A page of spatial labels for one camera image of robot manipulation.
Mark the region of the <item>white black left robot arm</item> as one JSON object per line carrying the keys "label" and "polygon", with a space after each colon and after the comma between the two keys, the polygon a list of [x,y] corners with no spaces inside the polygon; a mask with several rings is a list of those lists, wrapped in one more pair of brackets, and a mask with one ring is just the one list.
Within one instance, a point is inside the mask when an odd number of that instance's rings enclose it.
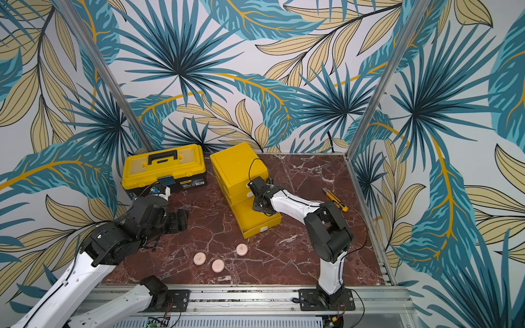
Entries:
{"label": "white black left robot arm", "polygon": [[124,295],[84,314],[76,314],[92,290],[127,257],[154,250],[162,235],[187,229],[189,211],[170,211],[165,196],[133,201],[119,218],[98,225],[80,244],[74,261],[15,327],[112,327],[144,310],[174,305],[158,277],[144,278]]}

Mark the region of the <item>yellow bottom drawer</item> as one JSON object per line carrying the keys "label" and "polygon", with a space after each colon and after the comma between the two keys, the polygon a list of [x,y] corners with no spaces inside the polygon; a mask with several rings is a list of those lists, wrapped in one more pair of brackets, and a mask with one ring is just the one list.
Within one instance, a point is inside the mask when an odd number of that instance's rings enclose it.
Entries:
{"label": "yellow bottom drawer", "polygon": [[253,209],[254,197],[248,198],[231,206],[244,239],[265,232],[282,221],[281,214],[268,216]]}

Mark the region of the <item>pink round earphone case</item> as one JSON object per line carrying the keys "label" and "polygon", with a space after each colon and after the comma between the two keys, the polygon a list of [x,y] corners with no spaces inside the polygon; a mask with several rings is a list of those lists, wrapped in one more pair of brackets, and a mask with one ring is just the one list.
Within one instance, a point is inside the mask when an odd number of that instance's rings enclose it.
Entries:
{"label": "pink round earphone case", "polygon": [[221,259],[214,260],[212,265],[211,265],[211,268],[212,268],[213,272],[221,273],[225,269],[225,263]]}
{"label": "pink round earphone case", "polygon": [[236,253],[238,256],[245,256],[248,253],[248,247],[245,243],[239,243],[236,246]]}
{"label": "pink round earphone case", "polygon": [[198,252],[193,257],[194,265],[202,266],[206,262],[206,254],[204,252]]}

